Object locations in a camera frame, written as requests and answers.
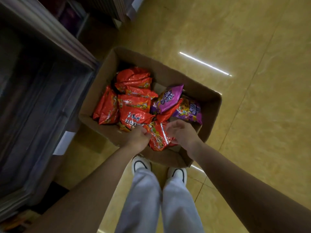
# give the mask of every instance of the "leg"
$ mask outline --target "leg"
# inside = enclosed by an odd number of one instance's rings
[[[162,218],[165,233],[204,232],[191,194],[186,188],[185,168],[169,168],[163,189]]]
[[[141,156],[134,157],[132,172],[133,183],[115,232],[156,232],[162,194],[159,182],[150,162]]]

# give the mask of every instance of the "person's right arm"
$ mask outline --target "person's right arm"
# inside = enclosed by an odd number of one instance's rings
[[[200,165],[249,232],[311,232],[309,209],[204,144],[189,123],[176,120],[166,130]]]

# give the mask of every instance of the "forearm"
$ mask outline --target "forearm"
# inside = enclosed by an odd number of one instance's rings
[[[201,144],[194,160],[250,232],[311,232],[311,211]]]
[[[131,149],[119,148],[42,215],[27,233],[97,232],[123,171],[134,155]]]

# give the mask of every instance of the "white shoe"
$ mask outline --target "white shoe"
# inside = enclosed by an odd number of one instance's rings
[[[139,168],[146,168],[151,171],[151,163],[148,159],[142,157],[141,155],[136,155],[132,159],[132,173],[134,173],[139,169]]]
[[[186,183],[187,183],[187,171],[185,168],[170,167],[168,172],[167,172],[167,178],[171,178],[173,176],[180,178],[183,181],[183,183],[186,185]]]

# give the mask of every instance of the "pants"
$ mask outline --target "pants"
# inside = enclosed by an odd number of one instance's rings
[[[115,233],[156,232],[161,197],[153,172],[136,170]],[[162,218],[165,233],[204,232],[192,196],[178,177],[168,179],[163,189]]]

